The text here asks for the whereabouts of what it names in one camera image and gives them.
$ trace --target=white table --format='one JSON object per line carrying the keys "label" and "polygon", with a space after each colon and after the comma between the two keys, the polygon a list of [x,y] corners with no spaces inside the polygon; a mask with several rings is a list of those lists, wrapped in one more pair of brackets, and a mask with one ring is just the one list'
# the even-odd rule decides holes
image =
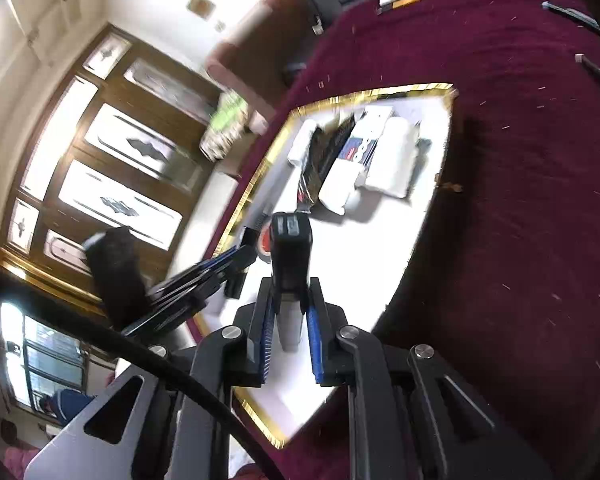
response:
{"label": "white table", "polygon": [[[437,96],[418,93],[416,97],[382,101],[413,123],[421,121],[420,138],[430,140],[421,173],[407,199],[362,190],[358,206],[344,217],[311,216],[314,244],[310,276],[320,279],[325,301],[341,306],[349,323],[363,330],[371,331],[391,301],[434,196],[445,160],[455,95],[450,86],[447,88],[445,97],[440,96],[442,92]],[[300,170],[288,163],[286,154],[305,118],[320,123],[331,115],[333,109],[323,109],[288,122],[288,139],[250,197],[242,225],[253,225],[270,202],[275,203],[273,212],[296,209]],[[211,297],[196,320],[202,332],[231,324],[238,307],[254,302],[260,280],[270,275],[270,264],[258,259],[249,269],[239,300],[227,300],[222,290]],[[240,388],[236,394],[269,440],[282,447],[326,402],[331,391],[315,384],[304,326],[300,348],[293,353],[282,351],[274,331],[267,383],[262,388]]]}

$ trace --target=metal screw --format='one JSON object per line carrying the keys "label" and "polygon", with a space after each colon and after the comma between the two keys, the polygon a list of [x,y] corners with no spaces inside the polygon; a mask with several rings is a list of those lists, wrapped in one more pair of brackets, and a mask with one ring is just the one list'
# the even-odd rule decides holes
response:
{"label": "metal screw", "polygon": [[153,352],[154,354],[156,354],[159,357],[162,357],[162,358],[167,357],[167,349],[162,345],[150,346],[149,350],[151,350],[151,352]]}
{"label": "metal screw", "polygon": [[340,336],[342,336],[344,339],[355,339],[359,334],[360,330],[351,325],[343,326],[340,329]]}
{"label": "metal screw", "polygon": [[433,357],[433,348],[429,345],[416,346],[416,356],[420,359],[429,359]]}
{"label": "metal screw", "polygon": [[225,326],[222,329],[222,337],[225,339],[236,339],[240,337],[242,330],[238,326]]}

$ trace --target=maroon carpet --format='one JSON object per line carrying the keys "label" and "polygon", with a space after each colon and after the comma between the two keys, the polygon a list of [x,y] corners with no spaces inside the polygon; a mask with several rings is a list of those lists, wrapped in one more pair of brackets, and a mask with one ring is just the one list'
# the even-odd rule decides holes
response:
{"label": "maroon carpet", "polygon": [[[463,127],[444,180],[464,191],[438,195],[377,332],[405,348],[432,344],[562,471],[600,423],[600,87],[573,58],[600,65],[600,38],[542,1],[351,9],[245,163],[211,246],[290,110],[369,88],[453,83]],[[550,1],[586,11],[580,0]],[[339,398],[272,450],[289,478],[347,478]]]}

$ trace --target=brown sofa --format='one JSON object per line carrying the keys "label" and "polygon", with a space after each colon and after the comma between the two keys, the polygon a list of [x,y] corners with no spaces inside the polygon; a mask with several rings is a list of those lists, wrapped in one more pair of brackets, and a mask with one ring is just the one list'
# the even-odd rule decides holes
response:
{"label": "brown sofa", "polygon": [[205,69],[270,120],[287,90],[283,68],[312,35],[311,20],[308,0],[261,0],[213,49]]}

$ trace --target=black cable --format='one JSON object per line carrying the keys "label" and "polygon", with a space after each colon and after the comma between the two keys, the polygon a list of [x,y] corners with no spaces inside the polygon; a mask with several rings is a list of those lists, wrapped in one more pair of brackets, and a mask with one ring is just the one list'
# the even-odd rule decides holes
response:
{"label": "black cable", "polygon": [[17,304],[26,316],[44,320],[45,324],[51,324],[105,352],[118,355],[168,382],[222,424],[269,480],[284,480],[275,462],[231,410],[202,384],[165,359],[110,328],[62,306],[55,298],[39,292],[3,270],[0,270],[0,298]]}

